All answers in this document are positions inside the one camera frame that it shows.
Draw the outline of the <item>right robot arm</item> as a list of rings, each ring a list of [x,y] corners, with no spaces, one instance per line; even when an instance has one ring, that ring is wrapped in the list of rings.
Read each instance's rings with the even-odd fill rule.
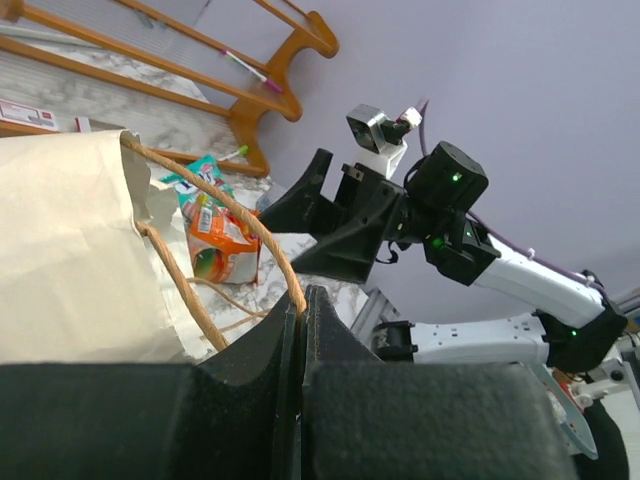
[[[595,369],[627,318],[591,274],[563,272],[510,246],[470,209],[488,185],[482,167],[440,142],[408,172],[392,177],[405,145],[362,151],[344,165],[334,199],[322,194],[332,154],[318,150],[299,180],[260,213],[275,233],[304,233],[314,245],[292,263],[301,274],[355,284],[368,280],[382,245],[414,244],[444,277],[516,298],[531,312],[449,326],[389,322],[374,330],[384,360],[415,363],[520,362],[573,374]]]

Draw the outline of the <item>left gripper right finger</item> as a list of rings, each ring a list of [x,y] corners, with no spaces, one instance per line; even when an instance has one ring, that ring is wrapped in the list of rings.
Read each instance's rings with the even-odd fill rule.
[[[572,479],[543,387],[518,364],[378,360],[305,291],[307,479]]]

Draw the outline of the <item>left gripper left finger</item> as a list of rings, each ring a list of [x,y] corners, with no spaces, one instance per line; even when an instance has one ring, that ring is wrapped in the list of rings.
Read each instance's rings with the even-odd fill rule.
[[[295,313],[280,299],[198,365],[3,366],[2,477],[292,478]]]

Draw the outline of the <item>orange snack bag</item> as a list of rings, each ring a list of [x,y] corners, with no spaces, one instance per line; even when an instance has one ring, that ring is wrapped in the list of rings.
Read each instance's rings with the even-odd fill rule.
[[[195,277],[214,284],[256,283],[260,239],[226,208],[204,201],[195,207],[187,230]]]

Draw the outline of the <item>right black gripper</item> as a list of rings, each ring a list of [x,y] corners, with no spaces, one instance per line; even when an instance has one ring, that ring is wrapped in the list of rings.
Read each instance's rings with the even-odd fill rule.
[[[364,284],[382,243],[405,250],[415,242],[413,208],[402,187],[361,163],[342,166],[331,202],[321,190],[332,158],[317,149],[297,182],[258,219],[273,233],[328,235],[291,262],[296,273]]]

